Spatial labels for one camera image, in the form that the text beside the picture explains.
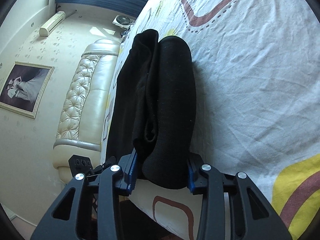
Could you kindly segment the framed wedding photo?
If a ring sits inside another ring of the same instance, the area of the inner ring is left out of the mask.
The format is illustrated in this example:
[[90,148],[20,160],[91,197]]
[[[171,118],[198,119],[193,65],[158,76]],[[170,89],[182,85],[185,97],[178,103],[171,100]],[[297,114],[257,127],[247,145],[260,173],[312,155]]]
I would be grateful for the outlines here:
[[53,66],[14,62],[1,86],[1,108],[35,119]]

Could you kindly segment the white wall air conditioner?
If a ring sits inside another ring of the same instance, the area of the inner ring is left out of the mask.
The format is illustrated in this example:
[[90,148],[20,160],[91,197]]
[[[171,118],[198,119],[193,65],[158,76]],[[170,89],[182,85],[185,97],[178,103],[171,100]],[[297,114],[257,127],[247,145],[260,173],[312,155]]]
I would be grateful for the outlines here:
[[64,11],[58,11],[39,29],[39,35],[48,37],[53,32],[53,30],[65,20],[65,18],[66,13]]

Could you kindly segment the black pants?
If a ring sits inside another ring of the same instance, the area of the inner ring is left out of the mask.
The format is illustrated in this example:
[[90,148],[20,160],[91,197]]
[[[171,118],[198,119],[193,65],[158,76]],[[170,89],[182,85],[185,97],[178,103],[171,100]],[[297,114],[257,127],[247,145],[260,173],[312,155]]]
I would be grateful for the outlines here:
[[196,117],[196,86],[187,43],[135,36],[117,77],[106,157],[137,153],[138,178],[178,190],[188,182],[189,147]]

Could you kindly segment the white electric fan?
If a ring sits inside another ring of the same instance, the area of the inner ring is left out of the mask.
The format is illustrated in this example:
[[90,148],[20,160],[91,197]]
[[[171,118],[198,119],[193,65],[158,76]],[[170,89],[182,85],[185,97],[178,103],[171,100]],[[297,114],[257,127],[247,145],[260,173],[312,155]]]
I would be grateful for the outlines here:
[[117,15],[112,23],[122,29],[129,29],[131,24],[134,23],[134,20],[124,15]]

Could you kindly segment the patterned white bed sheet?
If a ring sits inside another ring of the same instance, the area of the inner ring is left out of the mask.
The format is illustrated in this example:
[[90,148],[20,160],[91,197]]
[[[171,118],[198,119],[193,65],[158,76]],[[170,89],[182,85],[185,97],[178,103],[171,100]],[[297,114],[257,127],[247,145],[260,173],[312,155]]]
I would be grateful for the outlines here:
[[319,239],[319,21],[307,1],[148,0],[115,74],[146,29],[191,50],[191,151],[247,173],[293,239]]

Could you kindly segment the cream tufted leather headboard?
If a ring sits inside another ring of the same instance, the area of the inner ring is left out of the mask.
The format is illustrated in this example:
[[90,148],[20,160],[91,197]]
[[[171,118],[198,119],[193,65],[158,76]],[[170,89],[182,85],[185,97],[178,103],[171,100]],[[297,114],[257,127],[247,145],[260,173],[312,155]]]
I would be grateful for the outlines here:
[[100,164],[105,113],[119,48],[117,41],[97,40],[87,46],[76,67],[53,145],[53,167],[63,183],[72,178],[68,162],[72,155],[88,157],[93,167]]

